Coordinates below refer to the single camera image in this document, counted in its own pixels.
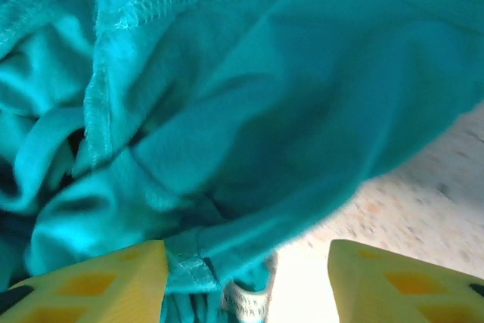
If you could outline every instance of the teal fabric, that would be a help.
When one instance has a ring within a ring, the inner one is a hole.
[[[484,94],[484,0],[1,2],[1,288],[162,238],[164,323]]]

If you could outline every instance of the floor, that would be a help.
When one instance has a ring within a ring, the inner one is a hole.
[[[281,249],[268,323],[339,323],[326,266],[335,238],[484,278],[484,106]]]

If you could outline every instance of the tag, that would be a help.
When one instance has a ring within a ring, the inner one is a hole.
[[[222,309],[233,313],[241,323],[263,323],[268,303],[269,290],[251,293],[235,283],[225,287],[222,297]]]

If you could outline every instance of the teal shirt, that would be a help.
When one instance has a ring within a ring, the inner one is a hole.
[[[0,288],[162,238],[163,323],[484,94],[484,0],[1,2]]]

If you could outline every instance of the tile floor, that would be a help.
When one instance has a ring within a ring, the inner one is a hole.
[[[339,323],[327,277],[334,238],[484,278],[484,106],[281,249],[268,323]]]

